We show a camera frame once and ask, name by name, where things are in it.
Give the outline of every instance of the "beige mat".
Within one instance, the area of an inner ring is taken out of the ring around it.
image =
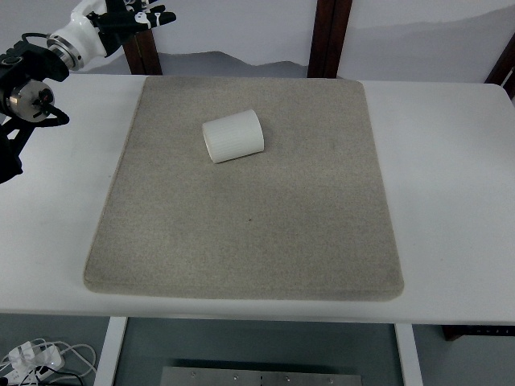
[[[202,123],[247,109],[262,123],[265,151],[213,164]],[[148,78],[84,283],[177,298],[398,296],[363,86]]]

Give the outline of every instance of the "white ceramic cup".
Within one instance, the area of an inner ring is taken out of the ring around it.
[[[262,128],[254,110],[206,122],[202,125],[202,133],[214,163],[265,149]]]

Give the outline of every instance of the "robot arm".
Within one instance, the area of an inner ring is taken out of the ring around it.
[[[69,122],[43,80],[61,82],[92,58],[113,54],[134,34],[175,21],[164,6],[150,8],[154,1],[83,0],[66,27],[50,35],[25,34],[0,55],[0,113],[10,117],[0,125],[0,183],[23,172],[19,154],[36,127]],[[47,48],[29,43],[30,36],[44,37]]]

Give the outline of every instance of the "metal plate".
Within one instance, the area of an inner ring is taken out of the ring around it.
[[[361,376],[164,367],[161,386],[362,386]]]

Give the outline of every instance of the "white table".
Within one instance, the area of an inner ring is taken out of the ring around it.
[[[21,154],[24,174],[0,186],[1,312],[515,324],[515,109],[501,88],[483,84],[364,82],[406,283],[399,298],[234,301],[88,291],[84,263],[144,79],[49,82],[71,123],[37,129]]]

